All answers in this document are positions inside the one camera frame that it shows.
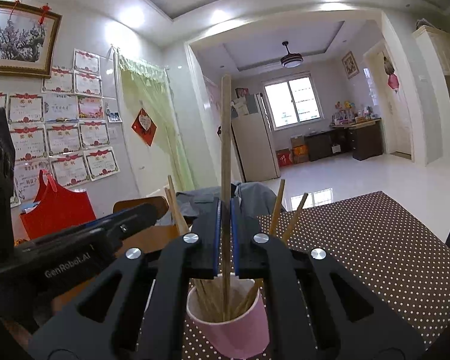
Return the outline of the wooden chopstick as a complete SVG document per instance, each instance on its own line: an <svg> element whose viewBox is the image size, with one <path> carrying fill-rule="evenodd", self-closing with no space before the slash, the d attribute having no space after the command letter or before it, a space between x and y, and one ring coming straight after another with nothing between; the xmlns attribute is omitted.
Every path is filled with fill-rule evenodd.
<svg viewBox="0 0 450 360"><path fill-rule="evenodd" d="M231 119L232 77L225 74L221 81L221 201L222 201L222 268L223 268L223 320L230 320L230 275L231 275Z"/></svg>
<svg viewBox="0 0 450 360"><path fill-rule="evenodd" d="M170 190L170 198L174 207L174 210L176 211L178 209L178 203L176 201L176 190L174 186L174 182L171 175L167 176L169 190Z"/></svg>
<svg viewBox="0 0 450 360"><path fill-rule="evenodd" d="M176 195L173 194L170 189L165 188L166 198L168 200L168 204L170 207L171 215L173 220L175 221L176 228L180 235L184 235L189 232L189 227L182 216L178 203L176 201Z"/></svg>
<svg viewBox="0 0 450 360"><path fill-rule="evenodd" d="M279 191L277 193L276 200L274 203L274 211L273 211L272 217L271 217L271 225L269 227L269 234L271 236L275 235L276 229L278 227L280 213L281 213L281 209L282 209L282 200L283 200L283 195L284 195L284 189L285 189L285 179L281 179Z"/></svg>
<svg viewBox="0 0 450 360"><path fill-rule="evenodd" d="M232 238L233 238L233 258L235 277L240 280L240 284L251 281L253 286L241 297L236 306L231 306L231 316L237 318L248 311L254 303L255 297L260 294L260 288L264 286L265 274L269 268L265 255L257 249L257 245L269 244L270 239L280 239L283 245L289 248L289 238L293 234L303 205L308 197L304 193L297 209L292 213L287 223L287 228L280 235L271 236L269 227L263 232L257 219L244 214L238 198L232 202Z"/></svg>

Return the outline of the pink cup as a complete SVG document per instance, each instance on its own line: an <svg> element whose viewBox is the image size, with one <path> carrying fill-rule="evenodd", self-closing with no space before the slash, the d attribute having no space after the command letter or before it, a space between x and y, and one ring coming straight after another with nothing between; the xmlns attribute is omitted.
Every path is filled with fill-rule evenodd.
<svg viewBox="0 0 450 360"><path fill-rule="evenodd" d="M220 319L219 276L196 280L187 295L187 316L223 356L249 359L266 351L270 334L266 306L257 280L231 277L231 319Z"/></svg>

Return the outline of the red bag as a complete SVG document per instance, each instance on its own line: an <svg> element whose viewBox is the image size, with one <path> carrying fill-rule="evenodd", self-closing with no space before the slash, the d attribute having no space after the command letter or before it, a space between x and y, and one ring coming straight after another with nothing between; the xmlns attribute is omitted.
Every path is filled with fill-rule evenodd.
<svg viewBox="0 0 450 360"><path fill-rule="evenodd" d="M97 219L86 191L68 190L40 170L34 208L20 214L27 236L37 239Z"/></svg>

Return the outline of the brown polka dot tablecloth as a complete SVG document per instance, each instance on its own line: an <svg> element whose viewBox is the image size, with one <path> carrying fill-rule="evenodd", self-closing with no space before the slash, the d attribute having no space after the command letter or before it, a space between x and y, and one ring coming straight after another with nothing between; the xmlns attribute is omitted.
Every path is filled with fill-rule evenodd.
<svg viewBox="0 0 450 360"><path fill-rule="evenodd" d="M450 249L388 195L307 209L289 249L328 251L420 334L417 359L450 359Z"/></svg>

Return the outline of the green curtain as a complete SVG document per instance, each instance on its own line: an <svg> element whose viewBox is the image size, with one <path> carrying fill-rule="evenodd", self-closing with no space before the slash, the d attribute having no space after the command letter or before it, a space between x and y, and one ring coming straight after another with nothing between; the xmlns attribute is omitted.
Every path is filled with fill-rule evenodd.
<svg viewBox="0 0 450 360"><path fill-rule="evenodd" d="M139 115L150 120L149 128L139 124L138 136L147 147L157 146L168 156L170 174L180 190L195 188L193 174L176 123L166 71L143 60L116 57L125 106L136 122Z"/></svg>

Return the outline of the red cardboard box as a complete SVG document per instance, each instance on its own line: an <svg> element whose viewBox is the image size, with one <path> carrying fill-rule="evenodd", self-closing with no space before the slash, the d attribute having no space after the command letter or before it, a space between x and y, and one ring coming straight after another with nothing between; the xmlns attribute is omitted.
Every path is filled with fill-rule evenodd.
<svg viewBox="0 0 450 360"><path fill-rule="evenodd" d="M293 165L293 153L289 148L277 150L275 154L280 168Z"/></svg>

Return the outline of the beige refrigerator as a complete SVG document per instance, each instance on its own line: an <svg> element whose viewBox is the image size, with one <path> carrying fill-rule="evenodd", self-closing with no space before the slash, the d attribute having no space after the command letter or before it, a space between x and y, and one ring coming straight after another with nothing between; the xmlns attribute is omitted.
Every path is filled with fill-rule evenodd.
<svg viewBox="0 0 450 360"><path fill-rule="evenodd" d="M248 94L232 102L235 152L245 182L280 178L280 169L263 94Z"/></svg>

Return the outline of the dark wooden desk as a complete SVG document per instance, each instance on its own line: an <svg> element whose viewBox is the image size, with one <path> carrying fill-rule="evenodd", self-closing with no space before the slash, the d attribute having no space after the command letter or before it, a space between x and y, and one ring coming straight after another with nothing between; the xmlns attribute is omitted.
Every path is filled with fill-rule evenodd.
<svg viewBox="0 0 450 360"><path fill-rule="evenodd" d="M346 153L362 161L384 153L381 118L335 126L327 131L304 135L304 140L311 162Z"/></svg>

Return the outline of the framed blossom painting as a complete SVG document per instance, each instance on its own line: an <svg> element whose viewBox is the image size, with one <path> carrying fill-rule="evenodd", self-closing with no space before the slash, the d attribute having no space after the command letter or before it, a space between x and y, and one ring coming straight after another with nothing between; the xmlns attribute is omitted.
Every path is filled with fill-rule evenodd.
<svg viewBox="0 0 450 360"><path fill-rule="evenodd" d="M0 76L51 77L61 22L47 4L0 0Z"/></svg>

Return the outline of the window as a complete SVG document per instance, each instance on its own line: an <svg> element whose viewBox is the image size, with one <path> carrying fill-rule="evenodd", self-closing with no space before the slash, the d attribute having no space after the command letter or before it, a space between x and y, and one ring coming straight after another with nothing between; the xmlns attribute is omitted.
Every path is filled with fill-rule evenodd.
<svg viewBox="0 0 450 360"><path fill-rule="evenodd" d="M274 131L323 119L319 95L309 72L263 82Z"/></svg>

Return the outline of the ceiling fan lamp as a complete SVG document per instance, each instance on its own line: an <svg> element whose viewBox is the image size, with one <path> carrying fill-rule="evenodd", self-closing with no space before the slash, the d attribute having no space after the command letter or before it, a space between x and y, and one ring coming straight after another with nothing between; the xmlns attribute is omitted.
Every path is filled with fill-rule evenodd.
<svg viewBox="0 0 450 360"><path fill-rule="evenodd" d="M283 41L282 46L286 49L287 54L280 59L283 68L296 68L303 64L303 57L300 53L292 53L289 50L289 42Z"/></svg>

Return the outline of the red diamond wall ornament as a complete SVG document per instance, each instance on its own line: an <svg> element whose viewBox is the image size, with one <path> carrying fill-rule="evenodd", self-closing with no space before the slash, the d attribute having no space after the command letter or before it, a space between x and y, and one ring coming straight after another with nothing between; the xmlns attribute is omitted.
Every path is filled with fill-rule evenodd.
<svg viewBox="0 0 450 360"><path fill-rule="evenodd" d="M153 144L157 126L143 108L139 110L131 128L147 146Z"/></svg>

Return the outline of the framed picture far wall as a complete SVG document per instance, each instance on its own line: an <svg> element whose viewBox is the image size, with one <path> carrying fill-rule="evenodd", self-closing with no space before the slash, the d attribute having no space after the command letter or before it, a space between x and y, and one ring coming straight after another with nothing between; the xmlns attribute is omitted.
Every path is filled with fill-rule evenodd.
<svg viewBox="0 0 450 360"><path fill-rule="evenodd" d="M345 69L345 74L348 79L355 77L359 74L359 66L353 56L353 53L349 51L341 60L343 67Z"/></svg>

